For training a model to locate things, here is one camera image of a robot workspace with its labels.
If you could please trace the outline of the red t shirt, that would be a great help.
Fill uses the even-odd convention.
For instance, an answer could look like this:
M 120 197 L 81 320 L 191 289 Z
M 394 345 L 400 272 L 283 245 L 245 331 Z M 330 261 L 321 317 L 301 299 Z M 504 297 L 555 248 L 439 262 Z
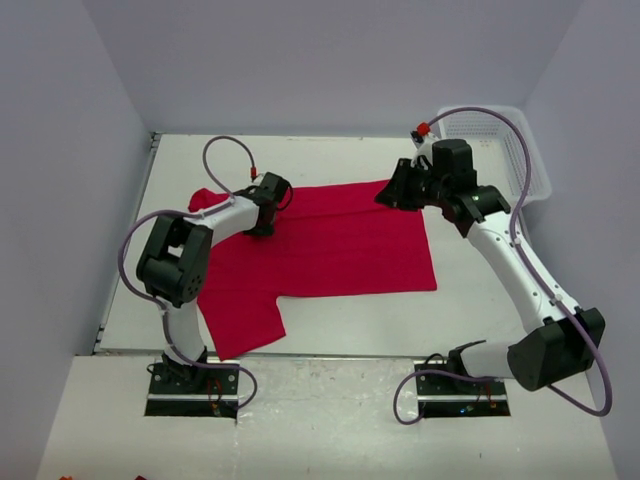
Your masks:
M 376 203 L 385 185 L 299 187 L 273 235 L 237 234 L 212 248 L 197 304 L 220 359 L 284 337 L 280 297 L 436 290 L 423 216 Z

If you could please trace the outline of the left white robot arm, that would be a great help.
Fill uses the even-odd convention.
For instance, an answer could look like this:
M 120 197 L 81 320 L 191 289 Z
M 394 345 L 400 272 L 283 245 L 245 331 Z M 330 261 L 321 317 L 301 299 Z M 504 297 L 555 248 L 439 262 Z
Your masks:
M 271 172 L 221 203 L 193 213 L 162 210 L 154 219 L 136 265 L 144 290 L 156 304 L 166 346 L 164 357 L 182 368 L 203 369 L 207 348 L 198 325 L 197 297 L 213 247 L 238 234 L 271 236 L 279 211 L 292 200 L 290 182 Z

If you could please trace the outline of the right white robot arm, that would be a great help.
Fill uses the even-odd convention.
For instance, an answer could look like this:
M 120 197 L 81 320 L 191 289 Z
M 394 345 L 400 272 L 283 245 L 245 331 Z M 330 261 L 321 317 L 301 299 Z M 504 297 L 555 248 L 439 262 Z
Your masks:
M 605 319 L 584 309 L 550 275 L 523 234 L 510 225 L 511 206 L 493 185 L 481 185 L 471 146 L 445 139 L 398 160 L 375 201 L 402 211 L 433 206 L 484 257 L 519 314 L 525 336 L 484 340 L 452 350 L 456 373 L 516 380 L 537 391 L 589 369 Z

